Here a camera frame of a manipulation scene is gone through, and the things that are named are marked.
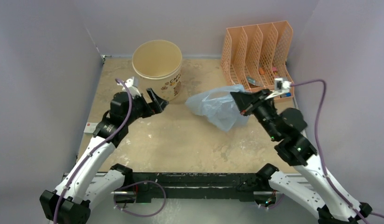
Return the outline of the beige paper trash bin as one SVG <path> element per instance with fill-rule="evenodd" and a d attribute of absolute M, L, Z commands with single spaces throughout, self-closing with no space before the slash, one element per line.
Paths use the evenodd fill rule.
<path fill-rule="evenodd" d="M 161 98 L 171 101 L 181 92 L 180 48 L 166 40 L 152 40 L 140 45 L 132 55 L 132 66 L 142 83 Z"/>

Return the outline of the blue plastic trash bag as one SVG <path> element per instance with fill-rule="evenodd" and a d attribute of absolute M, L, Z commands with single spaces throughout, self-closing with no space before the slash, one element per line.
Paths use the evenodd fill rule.
<path fill-rule="evenodd" d="M 239 91 L 245 91 L 241 84 L 215 88 L 189 97 L 185 105 L 193 114 L 206 117 L 208 122 L 228 132 L 233 127 L 245 126 L 249 119 L 240 114 L 231 96 Z"/>

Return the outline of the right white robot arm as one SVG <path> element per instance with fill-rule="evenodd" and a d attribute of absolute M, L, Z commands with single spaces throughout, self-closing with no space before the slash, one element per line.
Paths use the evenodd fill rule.
<path fill-rule="evenodd" d="M 368 203 L 353 198 L 322 164 L 322 157 L 314 145 L 302 134 L 307 127 L 303 115 L 296 108 L 278 113 L 270 90 L 259 92 L 231 92 L 243 116 L 254 115 L 271 140 L 278 156 L 298 171 L 310 184 L 307 188 L 292 180 L 272 164 L 262 167 L 256 177 L 257 186 L 278 190 L 314 215 L 320 224 L 356 224 L 367 221 L 372 212 Z"/>

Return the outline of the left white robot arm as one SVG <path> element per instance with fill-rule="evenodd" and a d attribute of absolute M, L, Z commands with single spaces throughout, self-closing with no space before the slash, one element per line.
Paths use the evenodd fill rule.
<path fill-rule="evenodd" d="M 102 180 L 93 182 L 103 162 L 128 134 L 128 126 L 137 119 L 163 112 L 168 105 L 151 88 L 147 93 L 150 103 L 139 91 L 114 94 L 110 109 L 98 123 L 80 160 L 54 190 L 41 194 L 39 201 L 48 220 L 55 224 L 85 224 L 93 208 L 110 192 L 149 183 L 149 180 L 135 182 L 133 170 L 121 164 L 113 165 Z"/>

